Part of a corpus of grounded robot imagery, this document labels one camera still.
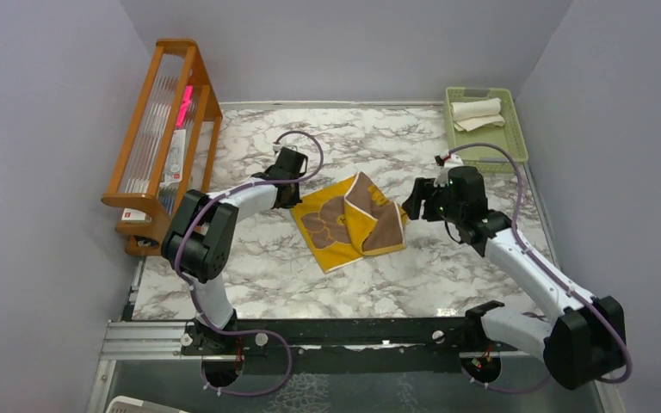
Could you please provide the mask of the yellow brown towel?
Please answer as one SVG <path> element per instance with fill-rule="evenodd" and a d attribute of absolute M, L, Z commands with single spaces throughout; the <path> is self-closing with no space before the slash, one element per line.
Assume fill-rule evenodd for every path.
<path fill-rule="evenodd" d="M 304 196 L 290 213 L 325 273 L 406 248 L 406 212 L 363 172 Z"/>

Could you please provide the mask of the white cream towel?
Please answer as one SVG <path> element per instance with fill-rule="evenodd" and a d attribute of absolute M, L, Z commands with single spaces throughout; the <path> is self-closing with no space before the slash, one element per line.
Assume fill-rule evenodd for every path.
<path fill-rule="evenodd" d="M 475 102 L 452 102 L 450 113 L 456 132 L 471 132 L 483 126 L 504 126 L 502 101 L 491 98 Z"/>

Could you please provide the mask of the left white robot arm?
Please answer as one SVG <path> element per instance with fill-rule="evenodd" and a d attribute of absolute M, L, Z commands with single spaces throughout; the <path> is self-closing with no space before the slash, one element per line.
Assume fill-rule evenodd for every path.
<path fill-rule="evenodd" d="M 221 276 L 237 223 L 271 209 L 300 204 L 307 162 L 308 156 L 283 147 L 274 164 L 234 188 L 212 194 L 188 191 L 174 214 L 161 255 L 187 283 L 196 326 L 215 353 L 232 349 L 240 335 Z"/>

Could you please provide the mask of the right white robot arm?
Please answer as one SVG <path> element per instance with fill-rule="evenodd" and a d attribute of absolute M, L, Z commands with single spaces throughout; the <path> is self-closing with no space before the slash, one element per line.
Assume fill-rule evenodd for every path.
<path fill-rule="evenodd" d="M 454 227 L 460 243 L 503 270 L 543 312 L 538 319 L 497 301 L 479 305 L 466 312 L 462 327 L 469 348 L 508 344 L 541 361 L 568 390 L 631 366 L 621 304 L 578 286 L 525 239 L 512 218 L 489 208 L 477 169 L 444 168 L 436 178 L 416 178 L 402 207 L 410 219 Z"/>

